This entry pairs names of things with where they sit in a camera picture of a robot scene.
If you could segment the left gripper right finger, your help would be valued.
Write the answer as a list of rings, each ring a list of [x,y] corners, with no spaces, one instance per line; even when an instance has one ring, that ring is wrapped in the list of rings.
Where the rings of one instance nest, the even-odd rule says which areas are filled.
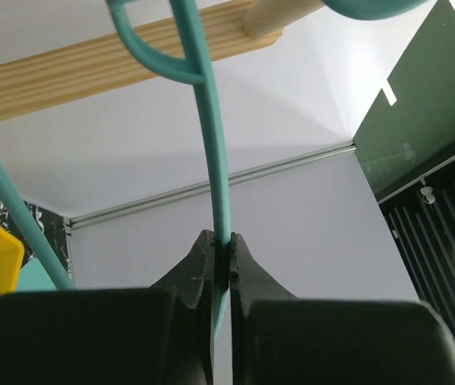
[[[301,299],[230,243],[236,384],[455,384],[455,340],[423,302]]]

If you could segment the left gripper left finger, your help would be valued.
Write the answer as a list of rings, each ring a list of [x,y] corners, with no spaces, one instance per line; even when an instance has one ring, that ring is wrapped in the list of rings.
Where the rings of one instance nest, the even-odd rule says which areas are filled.
[[[0,384],[211,384],[215,239],[148,288],[0,296]]]

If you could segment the teal plastic hanger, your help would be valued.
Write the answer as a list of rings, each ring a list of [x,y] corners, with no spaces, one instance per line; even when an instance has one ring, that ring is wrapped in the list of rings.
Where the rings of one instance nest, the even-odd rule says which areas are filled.
[[[215,255],[214,262],[226,262],[230,244],[231,213],[225,135],[212,60],[198,8],[195,1],[169,1],[185,51],[185,58],[178,59],[156,50],[136,34],[125,9],[125,4],[130,2],[134,1],[106,1],[116,33],[127,51],[139,64],[157,75],[193,86],[209,174],[213,229],[220,243],[220,251]],[[425,2],[427,1],[323,1],[323,4],[348,18],[375,21],[409,12]],[[256,20],[259,15],[268,17],[268,21],[274,18],[276,22],[277,17],[283,17],[282,21],[279,20],[282,26],[272,26],[274,29],[283,28],[310,12],[299,10],[300,7],[299,1],[256,1],[244,22],[247,27],[255,22],[254,29],[257,30],[259,26]],[[250,33],[255,37],[254,29]],[[0,200],[40,260],[55,288],[73,290],[74,282],[59,263],[1,163]],[[220,277],[215,277],[213,281],[213,310],[209,327],[210,331],[214,332],[214,338],[221,327],[225,312],[225,292],[228,285],[228,278],[215,273],[215,276],[217,275]]]

